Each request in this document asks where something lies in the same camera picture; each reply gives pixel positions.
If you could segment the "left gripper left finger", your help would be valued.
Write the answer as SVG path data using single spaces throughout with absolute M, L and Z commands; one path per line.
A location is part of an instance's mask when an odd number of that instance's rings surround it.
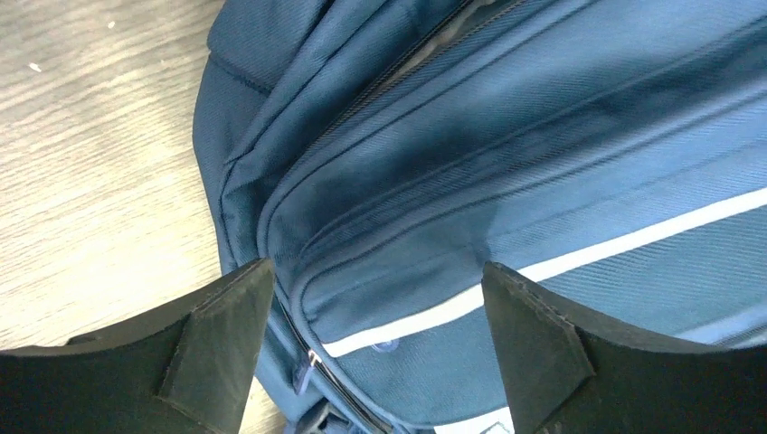
M 1 353 L 4 433 L 235 433 L 273 296 L 256 259 L 61 346 Z

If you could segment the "navy blue student backpack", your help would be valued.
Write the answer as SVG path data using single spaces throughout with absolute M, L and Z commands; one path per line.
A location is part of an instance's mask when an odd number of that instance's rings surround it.
M 288 433 L 518 433 L 487 263 L 766 348 L 763 1 L 227 1 L 194 151 Z

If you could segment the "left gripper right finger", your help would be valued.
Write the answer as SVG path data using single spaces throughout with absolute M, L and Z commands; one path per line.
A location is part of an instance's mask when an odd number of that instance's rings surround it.
M 630 325 L 489 262 L 485 310 L 518 433 L 763 433 L 766 348 Z

